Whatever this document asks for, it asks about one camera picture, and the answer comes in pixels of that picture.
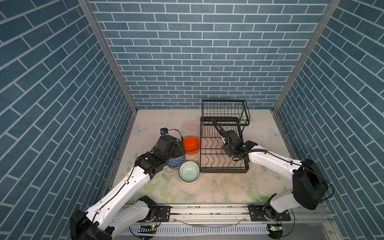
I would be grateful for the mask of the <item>orange square bowl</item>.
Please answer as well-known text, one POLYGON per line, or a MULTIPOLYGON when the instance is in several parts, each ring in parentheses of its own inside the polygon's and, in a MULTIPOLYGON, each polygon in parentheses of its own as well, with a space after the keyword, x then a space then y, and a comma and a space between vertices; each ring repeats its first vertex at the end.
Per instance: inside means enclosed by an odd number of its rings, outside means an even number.
POLYGON ((200 140, 197 137, 187 137, 183 141, 186 154, 189 156, 196 155, 201 147, 200 140))

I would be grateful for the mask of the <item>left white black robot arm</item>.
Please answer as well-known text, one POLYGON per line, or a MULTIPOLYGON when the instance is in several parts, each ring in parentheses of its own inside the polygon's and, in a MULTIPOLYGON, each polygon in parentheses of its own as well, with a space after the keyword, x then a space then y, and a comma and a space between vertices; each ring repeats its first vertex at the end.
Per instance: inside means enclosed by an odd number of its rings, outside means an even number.
POLYGON ((157 203, 148 196, 141 197, 127 208, 127 201, 171 159, 186 154, 182 139, 169 134, 159 137, 153 149, 137 157, 129 173, 101 200, 86 211, 77 210, 70 217, 72 240, 112 240, 132 224, 152 220, 157 203))

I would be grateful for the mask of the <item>green ringed bowl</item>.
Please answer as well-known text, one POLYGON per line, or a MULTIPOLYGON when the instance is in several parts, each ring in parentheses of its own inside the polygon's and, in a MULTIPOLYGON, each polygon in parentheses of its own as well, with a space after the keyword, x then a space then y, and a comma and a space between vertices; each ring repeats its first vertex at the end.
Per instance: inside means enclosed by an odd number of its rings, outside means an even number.
POLYGON ((184 183, 191 184, 195 182, 199 175, 200 168, 195 162, 185 162, 179 168, 179 176, 184 183))

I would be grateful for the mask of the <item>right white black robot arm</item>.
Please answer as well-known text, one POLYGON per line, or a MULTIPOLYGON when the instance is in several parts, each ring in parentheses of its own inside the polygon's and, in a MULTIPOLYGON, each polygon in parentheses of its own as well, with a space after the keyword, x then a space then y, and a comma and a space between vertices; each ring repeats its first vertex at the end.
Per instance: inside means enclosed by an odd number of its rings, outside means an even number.
POLYGON ((292 188, 280 194, 273 194, 265 202, 264 217, 275 221, 285 211, 297 207, 315 210, 329 188, 335 189, 323 177, 317 164, 307 159, 299 161, 271 152, 252 141, 244 142, 235 131, 218 130, 224 142, 223 150, 235 161, 246 160, 268 168, 292 183, 292 188))

